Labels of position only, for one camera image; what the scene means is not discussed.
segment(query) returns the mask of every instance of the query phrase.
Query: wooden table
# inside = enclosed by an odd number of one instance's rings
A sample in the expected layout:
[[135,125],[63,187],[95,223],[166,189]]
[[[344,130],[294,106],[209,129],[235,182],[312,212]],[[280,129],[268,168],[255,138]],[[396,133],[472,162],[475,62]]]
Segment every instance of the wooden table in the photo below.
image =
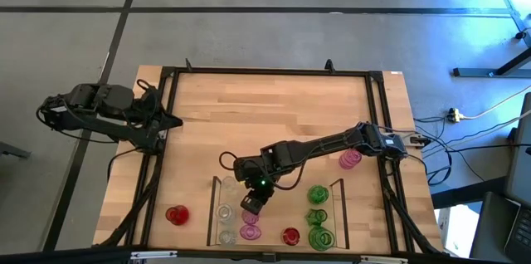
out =
[[[141,66],[137,79],[157,86],[161,70],[161,66]],[[414,129],[402,73],[385,71],[383,76],[393,128]],[[376,85],[374,89],[375,101],[379,101]],[[134,93],[139,96],[142,90],[135,85]],[[164,92],[164,105],[167,99],[168,90]],[[379,103],[377,112],[378,121],[383,122]],[[149,246],[193,250],[224,249],[206,245],[212,176],[223,179],[231,175],[218,164],[222,151],[228,150],[238,156],[255,155],[259,154],[259,148],[280,140],[316,139],[344,131],[359,121],[370,121],[363,78],[345,76],[182,73],[178,78],[173,114],[183,119],[184,125],[168,133]],[[122,142],[117,153],[127,149],[131,149],[131,145]],[[408,149],[408,152],[421,156],[415,149]],[[301,183],[293,193],[275,191],[263,212],[274,212],[275,200],[278,203],[290,198],[294,201],[293,207],[283,210],[274,219],[266,219],[268,215],[264,213],[264,219],[259,221],[263,237],[280,238],[277,229],[300,224],[300,213],[308,211],[305,193],[311,185],[330,184],[343,178],[350,248],[333,247],[326,252],[390,253],[376,158],[363,157],[353,169],[343,170],[338,165],[340,155],[309,160]],[[105,240],[129,211],[141,159],[142,154],[133,153],[115,160],[94,243]],[[441,250],[422,164],[415,159],[404,159],[401,171],[408,212],[431,244]],[[282,177],[280,184],[292,184],[297,173],[298,170]],[[187,224],[180,227],[165,218],[166,210],[178,204],[187,206],[191,212]],[[399,247],[405,250],[400,218],[394,214]],[[144,214],[140,213],[134,242],[139,242],[143,221]],[[304,241],[307,243],[307,238],[301,232],[301,246],[296,248],[237,245],[232,250],[316,252],[303,244]]]

